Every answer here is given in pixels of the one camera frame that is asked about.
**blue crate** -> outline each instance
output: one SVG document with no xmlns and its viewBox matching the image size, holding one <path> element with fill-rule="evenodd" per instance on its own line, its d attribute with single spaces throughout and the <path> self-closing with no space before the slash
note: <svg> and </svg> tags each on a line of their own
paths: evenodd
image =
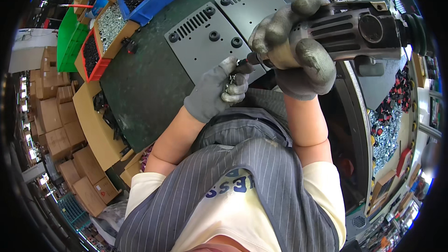
<svg viewBox="0 0 448 252">
<path fill-rule="evenodd" d="M 141 26 L 145 26 L 154 15 L 160 12 L 166 5 L 174 0 L 143 0 L 132 12 L 126 6 L 125 0 L 117 0 L 121 14 L 125 20 L 133 20 Z"/>
</svg>

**forearm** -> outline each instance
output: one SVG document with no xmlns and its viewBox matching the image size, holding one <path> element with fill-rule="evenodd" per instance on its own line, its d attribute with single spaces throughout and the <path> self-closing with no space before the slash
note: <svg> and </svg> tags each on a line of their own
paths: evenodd
<svg viewBox="0 0 448 252">
<path fill-rule="evenodd" d="M 154 143 L 145 172 L 168 175 L 178 165 L 205 126 L 182 106 L 174 120 Z"/>
<path fill-rule="evenodd" d="M 317 96 L 299 101 L 284 95 L 284 103 L 293 148 L 302 167 L 316 161 L 332 162 L 328 128 Z"/>
</svg>

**gray striped apron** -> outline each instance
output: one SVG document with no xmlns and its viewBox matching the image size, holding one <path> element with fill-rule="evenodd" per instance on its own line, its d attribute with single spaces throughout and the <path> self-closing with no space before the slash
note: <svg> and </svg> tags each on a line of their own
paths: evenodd
<svg viewBox="0 0 448 252">
<path fill-rule="evenodd" d="M 281 116 L 284 105 L 272 109 Z M 266 110 L 226 110 L 204 127 L 193 145 L 196 151 L 129 214 L 115 247 L 121 252 L 170 251 L 201 199 L 221 177 L 243 168 L 254 177 L 283 252 L 339 251 L 336 228 L 304 189 L 291 144 L 284 127 Z"/>
</svg>

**cream t-shirt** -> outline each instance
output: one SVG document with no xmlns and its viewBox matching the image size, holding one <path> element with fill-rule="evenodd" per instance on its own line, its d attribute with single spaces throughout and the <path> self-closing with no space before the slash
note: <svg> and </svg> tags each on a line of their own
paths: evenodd
<svg viewBox="0 0 448 252">
<path fill-rule="evenodd" d="M 134 176 L 126 217 L 164 180 L 164 175 L 154 172 Z M 303 185 L 333 221 L 341 249 L 346 236 L 345 209 L 336 167 L 325 161 L 305 166 Z M 187 251 L 217 235 L 230 237 L 249 251 L 281 252 L 274 229 L 255 191 L 252 175 L 244 169 L 228 173 L 206 194 L 171 251 Z"/>
</svg>

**hand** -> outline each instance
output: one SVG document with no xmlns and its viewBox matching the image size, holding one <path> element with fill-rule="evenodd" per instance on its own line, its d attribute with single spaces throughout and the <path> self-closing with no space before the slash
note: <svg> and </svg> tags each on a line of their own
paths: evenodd
<svg viewBox="0 0 448 252">
<path fill-rule="evenodd" d="M 249 47 L 266 57 L 275 47 L 288 42 L 292 27 L 309 19 L 321 5 L 328 0 L 294 0 L 280 8 L 275 14 L 266 17 L 257 25 L 249 38 Z M 319 42 L 305 38 L 295 46 L 297 62 L 301 67 L 279 70 L 276 73 L 277 84 L 286 95 L 306 101 L 316 94 L 326 94 L 333 87 L 336 68 L 333 60 Z M 288 64 L 276 64 L 277 68 L 288 68 Z"/>
<path fill-rule="evenodd" d="M 237 58 L 232 56 L 202 75 L 201 81 L 184 99 L 185 108 L 195 119 L 208 123 L 211 118 L 244 99 L 249 87 L 249 74 L 237 73 L 235 83 L 229 84 L 228 76 L 234 74 L 236 69 Z"/>
</svg>

